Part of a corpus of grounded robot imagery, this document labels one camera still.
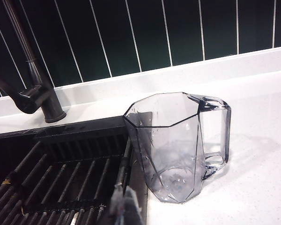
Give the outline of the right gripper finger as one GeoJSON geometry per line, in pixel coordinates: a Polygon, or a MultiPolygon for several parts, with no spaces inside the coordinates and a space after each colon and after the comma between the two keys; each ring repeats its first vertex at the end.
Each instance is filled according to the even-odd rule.
{"type": "Polygon", "coordinates": [[[115,185],[109,207],[112,225],[142,225],[141,208],[136,192],[129,186],[125,193],[121,185],[115,185]]]}

